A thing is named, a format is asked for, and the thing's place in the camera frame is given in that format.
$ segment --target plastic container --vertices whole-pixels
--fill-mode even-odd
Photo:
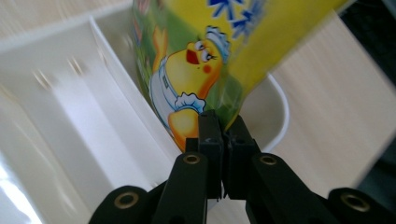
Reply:
[[[180,151],[137,87],[131,13],[120,5],[0,43],[6,222],[87,223],[111,190],[169,176]],[[282,139],[289,109],[273,77],[241,116],[263,151]]]

